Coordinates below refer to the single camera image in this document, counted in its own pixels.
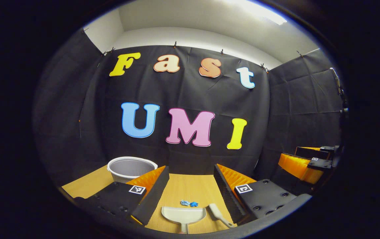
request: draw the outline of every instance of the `dustpan handle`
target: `dustpan handle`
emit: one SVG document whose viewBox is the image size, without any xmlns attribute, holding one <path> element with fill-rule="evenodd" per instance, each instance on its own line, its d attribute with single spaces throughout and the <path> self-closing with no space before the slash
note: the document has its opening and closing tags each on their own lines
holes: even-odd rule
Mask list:
<svg viewBox="0 0 380 239">
<path fill-rule="evenodd" d="M 181 224 L 181 231 L 188 234 L 189 233 L 189 224 L 187 223 L 182 223 Z"/>
</svg>

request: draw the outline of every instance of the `black fabric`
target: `black fabric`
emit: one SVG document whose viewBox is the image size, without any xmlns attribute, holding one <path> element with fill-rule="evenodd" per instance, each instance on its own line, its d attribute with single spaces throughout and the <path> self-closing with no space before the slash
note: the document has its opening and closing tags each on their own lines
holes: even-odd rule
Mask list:
<svg viewBox="0 0 380 239">
<path fill-rule="evenodd" d="M 125 53 L 140 52 L 122 76 L 110 77 L 117 57 Z M 176 73 L 155 72 L 157 58 L 165 54 L 179 57 L 181 69 Z M 204 58 L 219 59 L 221 75 L 202 77 L 199 67 Z M 152 160 L 158 166 L 168 165 L 175 174 L 213 174 L 213 165 L 219 163 L 243 174 L 251 174 L 262 148 L 269 109 L 269 85 L 266 72 L 258 65 L 219 52 L 194 47 L 142 46 L 114 50 L 105 56 L 99 68 L 106 69 L 100 78 L 106 82 L 104 109 L 101 116 L 103 144 L 109 159 L 119 156 L 136 156 Z M 248 67 L 255 88 L 240 83 L 237 68 Z M 133 138 L 122 130 L 124 102 L 138 103 L 135 127 L 144 128 L 146 111 L 143 106 L 157 104 L 155 129 L 147 138 Z M 192 122 L 200 111 L 215 113 L 210 129 L 209 147 L 169 144 L 165 139 L 171 127 L 170 108 L 183 108 Z M 240 150 L 228 150 L 233 132 L 233 118 L 247 121 Z"/>
<path fill-rule="evenodd" d="M 80 115 L 101 53 L 82 30 L 46 64 L 35 91 L 32 128 L 40 160 L 57 186 L 105 165 L 96 128 Z"/>
<path fill-rule="evenodd" d="M 317 49 L 269 71 L 270 114 L 255 168 L 256 179 L 272 179 L 274 172 L 282 174 L 277 165 L 281 153 L 294 153 L 298 146 L 340 143 L 342 100 L 330 67 L 333 67 L 331 62 Z M 285 189 L 294 184 L 286 177 L 274 178 Z"/>
</svg>

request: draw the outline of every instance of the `blue crumpled paper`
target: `blue crumpled paper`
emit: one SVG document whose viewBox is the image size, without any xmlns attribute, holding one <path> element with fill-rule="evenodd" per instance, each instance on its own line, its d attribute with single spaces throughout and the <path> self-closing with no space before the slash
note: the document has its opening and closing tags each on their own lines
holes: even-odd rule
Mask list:
<svg viewBox="0 0 380 239">
<path fill-rule="evenodd" d="M 188 206 L 188 205 L 190 205 L 190 202 L 181 200 L 181 205 Z"/>
</svg>

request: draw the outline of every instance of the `wooden table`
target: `wooden table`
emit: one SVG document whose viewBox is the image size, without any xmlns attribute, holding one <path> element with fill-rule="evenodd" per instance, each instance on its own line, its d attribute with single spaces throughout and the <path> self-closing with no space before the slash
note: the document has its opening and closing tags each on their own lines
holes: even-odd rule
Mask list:
<svg viewBox="0 0 380 239">
<path fill-rule="evenodd" d="M 147 228 L 170 233 L 180 232 L 180 225 L 164 218 L 161 214 L 161 208 L 162 206 L 190 207 L 182 206 L 180 204 L 181 200 L 189 202 L 195 201 L 199 203 L 197 208 L 207 207 L 210 203 L 216 203 L 224 218 L 232 222 L 230 213 L 225 206 L 213 175 L 169 174 L 169 177 L 162 197 L 149 223 L 146 225 Z M 88 198 L 112 182 L 113 178 L 111 173 L 107 170 L 107 166 L 103 166 L 84 177 L 62 186 L 62 188 L 74 198 Z M 207 215 L 202 221 L 189 225 L 189 233 L 191 234 L 210 233 L 226 229 L 228 229 L 228 227 L 220 220 L 216 220 L 209 210 L 207 210 Z"/>
</svg>

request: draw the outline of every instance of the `light blue letter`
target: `light blue letter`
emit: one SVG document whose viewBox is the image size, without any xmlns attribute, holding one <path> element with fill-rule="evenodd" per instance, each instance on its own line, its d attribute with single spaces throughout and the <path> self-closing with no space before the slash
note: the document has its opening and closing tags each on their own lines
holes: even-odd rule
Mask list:
<svg viewBox="0 0 380 239">
<path fill-rule="evenodd" d="M 146 127 L 144 129 L 138 129 L 134 125 L 134 118 L 136 110 L 139 105 L 136 103 L 125 102 L 121 104 L 122 112 L 122 130 L 129 136 L 134 138 L 146 138 L 149 137 L 155 129 L 156 112 L 160 109 L 158 105 L 146 104 L 144 109 L 147 112 Z"/>
<path fill-rule="evenodd" d="M 252 89 L 255 87 L 255 83 L 250 82 L 250 77 L 253 77 L 253 72 L 249 71 L 247 67 L 238 68 L 236 70 L 240 73 L 240 83 L 246 88 Z"/>
</svg>

